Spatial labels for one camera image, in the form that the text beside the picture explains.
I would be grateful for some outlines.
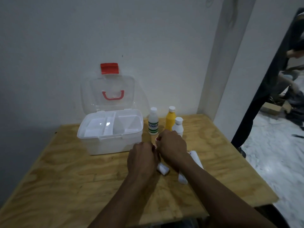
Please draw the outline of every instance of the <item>white marble floor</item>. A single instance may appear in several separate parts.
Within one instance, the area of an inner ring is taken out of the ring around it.
[[[304,92],[304,76],[296,80]],[[304,136],[297,125],[285,118],[259,113],[242,146],[246,160],[276,192],[275,207],[291,228],[304,228]]]

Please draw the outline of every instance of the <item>white plastic bin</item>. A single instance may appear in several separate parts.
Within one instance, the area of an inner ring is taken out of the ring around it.
[[[130,76],[104,76],[83,82],[84,111],[95,112],[84,118],[77,137],[90,155],[128,151],[141,142],[143,118],[138,109],[131,109],[133,99],[134,79]],[[120,110],[100,111],[102,108]]]

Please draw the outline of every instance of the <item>shoe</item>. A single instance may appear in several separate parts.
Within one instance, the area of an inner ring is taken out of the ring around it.
[[[237,150],[243,156],[243,158],[246,158],[246,153],[244,152],[244,150],[242,150],[241,147],[237,148]]]

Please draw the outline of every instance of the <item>wooden table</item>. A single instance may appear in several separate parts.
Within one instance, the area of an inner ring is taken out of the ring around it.
[[[188,150],[204,169],[251,206],[276,194],[205,115],[184,116]],[[159,120],[163,130],[164,119]],[[150,141],[147,121],[143,141]],[[61,126],[0,210],[0,227],[87,227],[127,175],[128,152],[90,156],[77,138],[79,125]],[[128,226],[203,217],[207,213],[173,170],[157,176],[132,208]]]

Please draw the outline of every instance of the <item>bottle label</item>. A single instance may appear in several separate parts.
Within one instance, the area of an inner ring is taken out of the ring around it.
[[[149,132],[158,133],[158,122],[156,123],[148,122],[148,123],[149,123]]]

